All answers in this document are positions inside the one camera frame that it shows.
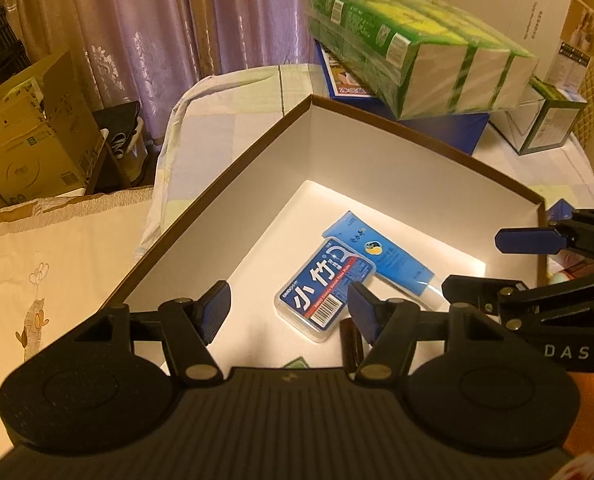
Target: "printed cartoon pattern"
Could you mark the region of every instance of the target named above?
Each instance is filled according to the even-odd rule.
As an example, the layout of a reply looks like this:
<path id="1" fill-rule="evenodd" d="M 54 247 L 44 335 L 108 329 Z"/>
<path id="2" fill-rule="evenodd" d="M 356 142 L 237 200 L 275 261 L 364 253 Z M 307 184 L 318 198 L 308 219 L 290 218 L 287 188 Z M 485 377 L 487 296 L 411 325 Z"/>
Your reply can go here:
<path id="1" fill-rule="evenodd" d="M 35 300 L 24 319 L 24 329 L 21 333 L 15 332 L 17 340 L 24 347 L 24 362 L 33 357 L 42 346 L 42 328 L 46 326 L 49 319 L 45 319 L 43 312 L 43 302 L 45 298 L 36 299 L 39 292 L 39 284 L 48 274 L 48 264 L 41 263 L 29 276 L 30 282 L 37 287 L 35 291 Z"/>

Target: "brown cardboard box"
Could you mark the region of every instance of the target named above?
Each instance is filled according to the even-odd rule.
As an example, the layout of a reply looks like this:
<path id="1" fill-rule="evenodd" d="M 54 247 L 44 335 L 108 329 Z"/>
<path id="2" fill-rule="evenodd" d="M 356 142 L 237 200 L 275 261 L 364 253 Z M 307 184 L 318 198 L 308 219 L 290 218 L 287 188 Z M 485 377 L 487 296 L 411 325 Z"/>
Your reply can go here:
<path id="1" fill-rule="evenodd" d="M 85 186 L 102 145 L 70 53 L 0 85 L 0 194 L 9 204 Z"/>

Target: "plastic-wrapped boxes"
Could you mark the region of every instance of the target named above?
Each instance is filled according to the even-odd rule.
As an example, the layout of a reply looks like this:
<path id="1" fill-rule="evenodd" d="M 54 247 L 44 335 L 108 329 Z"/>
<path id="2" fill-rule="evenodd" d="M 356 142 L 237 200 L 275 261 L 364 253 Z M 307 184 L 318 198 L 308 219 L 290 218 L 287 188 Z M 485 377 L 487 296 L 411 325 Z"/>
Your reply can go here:
<path id="1" fill-rule="evenodd" d="M 538 60 L 439 0 L 310 0 L 310 31 L 399 119 L 516 106 Z"/>

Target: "white cardboard box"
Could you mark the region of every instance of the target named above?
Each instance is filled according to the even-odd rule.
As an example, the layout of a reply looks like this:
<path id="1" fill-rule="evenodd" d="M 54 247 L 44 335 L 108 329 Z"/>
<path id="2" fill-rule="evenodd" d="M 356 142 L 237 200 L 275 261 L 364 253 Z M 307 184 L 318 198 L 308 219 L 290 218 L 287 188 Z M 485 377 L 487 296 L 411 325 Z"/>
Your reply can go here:
<path id="1" fill-rule="evenodd" d="M 506 30 L 500 30 L 539 58 L 535 76 L 578 91 L 590 57 L 579 48 L 580 38 L 565 29 L 566 23 L 580 22 L 590 12 L 587 7 L 580 0 L 514 0 L 511 10 Z"/>
<path id="2" fill-rule="evenodd" d="M 545 257 L 494 246 L 503 227 L 544 225 L 541 196 L 442 142 L 311 96 L 186 209 L 106 304 L 156 310 L 227 280 L 232 307 L 209 347 L 224 374 L 233 366 L 281 367 L 298 356 L 311 367 L 340 365 L 338 334 L 312 342 L 279 317 L 273 297 L 347 210 L 439 283 L 452 273 L 544 283 Z M 382 298 L 402 296 L 376 277 L 366 286 Z M 442 342 L 420 343 L 415 365 L 442 349 Z M 137 350 L 163 362 L 156 343 Z"/>
<path id="3" fill-rule="evenodd" d="M 581 0 L 445 1 L 467 10 L 537 56 L 540 61 L 535 75 L 541 80 L 565 90 L 579 90 L 589 62 L 586 51 L 590 43 L 585 38 L 592 41 L 589 33 L 594 28 L 594 11 Z"/>
<path id="4" fill-rule="evenodd" d="M 586 104 L 579 94 L 533 77 L 519 106 L 490 114 L 490 123 L 519 155 L 542 152 L 564 145 Z"/>

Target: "blue toothpaste tube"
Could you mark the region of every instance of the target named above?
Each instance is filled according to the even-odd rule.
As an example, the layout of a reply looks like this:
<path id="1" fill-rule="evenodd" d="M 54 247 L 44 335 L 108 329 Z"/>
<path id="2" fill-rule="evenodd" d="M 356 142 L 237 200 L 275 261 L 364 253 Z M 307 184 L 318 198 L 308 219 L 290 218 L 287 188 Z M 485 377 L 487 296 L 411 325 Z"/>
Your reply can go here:
<path id="1" fill-rule="evenodd" d="M 447 304 L 441 294 L 440 283 L 431 283 L 434 278 L 432 270 L 357 218 L 352 211 L 342 216 L 323 235 L 338 238 L 368 258 L 377 267 L 379 276 L 398 289 L 411 292 L 427 308 L 437 310 Z"/>

